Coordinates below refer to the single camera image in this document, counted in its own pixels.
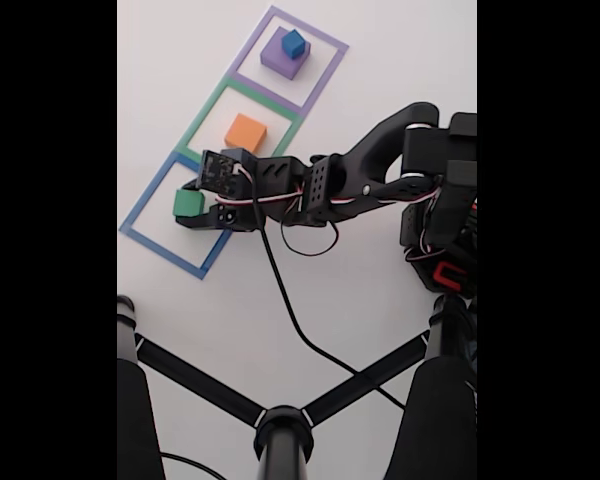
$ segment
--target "green square outline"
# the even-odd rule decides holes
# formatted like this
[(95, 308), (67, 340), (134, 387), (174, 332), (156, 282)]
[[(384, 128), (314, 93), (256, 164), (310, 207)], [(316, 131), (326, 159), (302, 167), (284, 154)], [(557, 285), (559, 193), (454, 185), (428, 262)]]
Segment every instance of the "green square outline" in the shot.
[(178, 144), (174, 148), (174, 151), (184, 155), (185, 157), (193, 160), (198, 165), (200, 165), (200, 154), (191, 150), (187, 146), (187, 144), (196, 134), (196, 132), (200, 128), (200, 125), (202, 125), (202, 122), (204, 122), (205, 118), (207, 118), (207, 115), (209, 115), (209, 112), (220, 98), (220, 95), (222, 95), (222, 93), (227, 88), (232, 88), (238, 93), (244, 95), (245, 97), (253, 100), (256, 103), (259, 103), (263, 107), (266, 107), (269, 110), (272, 110), (273, 112), (283, 116), (284, 118), (291, 120), (291, 125), (289, 125), (289, 128), (283, 135), (282, 139), (280, 140), (280, 143), (278, 143), (278, 146), (275, 148), (272, 154), (274, 157), (282, 155), (282, 153), (289, 146), (289, 143), (291, 143), (291, 140), (293, 140), (295, 134), (298, 132), (298, 129), (302, 125), (304, 118), (298, 115), (297, 113), (294, 113), (291, 110), (288, 110), (282, 105), (276, 103), (275, 101), (271, 100), (269, 97), (263, 95), (262, 93), (256, 92), (255, 90), (228, 76), (224, 76), (222, 80), (220, 80), (216, 88), (213, 90), (213, 92), (211, 92), (211, 95), (209, 96), (205, 104), (202, 106), (200, 112), (198, 112), (198, 115), (196, 115), (196, 117), (193, 119), (193, 122), (191, 122), (191, 125), (189, 125), (189, 128), (187, 128), (187, 130), (184, 132), (184, 134), (178, 141)]

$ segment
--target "green cube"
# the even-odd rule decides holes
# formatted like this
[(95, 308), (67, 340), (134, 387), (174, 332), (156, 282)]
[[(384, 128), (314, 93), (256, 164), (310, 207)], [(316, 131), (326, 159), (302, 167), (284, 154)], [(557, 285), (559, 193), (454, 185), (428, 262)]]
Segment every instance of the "green cube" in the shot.
[(197, 217), (204, 209), (204, 195), (196, 190), (176, 191), (173, 202), (174, 217)]

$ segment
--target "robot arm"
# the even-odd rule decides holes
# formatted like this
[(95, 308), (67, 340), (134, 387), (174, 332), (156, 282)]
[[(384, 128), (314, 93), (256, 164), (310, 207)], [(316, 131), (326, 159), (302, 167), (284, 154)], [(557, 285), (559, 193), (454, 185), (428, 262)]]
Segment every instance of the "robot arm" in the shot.
[[(208, 214), (176, 221), (194, 229), (255, 230), (251, 187), (236, 169), (242, 165), (254, 175), (264, 214), (289, 226), (323, 227), (435, 192), (426, 240), (444, 247), (455, 240), (477, 194), (477, 115), (457, 113), (448, 129), (438, 128), (438, 118), (434, 105), (414, 103), (380, 122), (349, 152), (313, 156), (310, 167), (291, 156), (205, 151), (198, 179), (184, 188), (215, 192), (219, 203)], [(400, 155), (401, 178), (385, 183)], [(294, 194), (297, 199), (268, 201)]]

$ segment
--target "orange cube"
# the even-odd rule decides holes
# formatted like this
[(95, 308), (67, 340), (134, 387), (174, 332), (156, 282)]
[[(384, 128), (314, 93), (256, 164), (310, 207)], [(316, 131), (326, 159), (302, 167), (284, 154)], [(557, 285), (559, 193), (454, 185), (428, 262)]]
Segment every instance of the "orange cube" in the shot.
[(244, 148), (255, 154), (267, 136), (267, 127), (241, 113), (231, 124), (224, 143), (231, 148)]

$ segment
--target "cube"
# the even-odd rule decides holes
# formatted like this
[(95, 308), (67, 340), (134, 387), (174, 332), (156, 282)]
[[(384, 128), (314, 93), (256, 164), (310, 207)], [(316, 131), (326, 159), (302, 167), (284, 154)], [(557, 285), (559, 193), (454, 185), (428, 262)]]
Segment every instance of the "cube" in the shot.
[(173, 202), (174, 217), (197, 217), (204, 209), (204, 195), (197, 190), (177, 190)]
[(256, 154), (267, 136), (266, 125), (239, 113), (224, 137), (224, 143), (231, 148), (244, 148)]
[(282, 38), (288, 33), (284, 28), (278, 27), (262, 52), (260, 52), (260, 62), (274, 72), (293, 80), (311, 52), (311, 43), (305, 40), (304, 53), (299, 57), (289, 58), (282, 48)]
[(289, 58), (297, 58), (304, 53), (306, 42), (297, 30), (291, 30), (282, 37), (282, 49)]

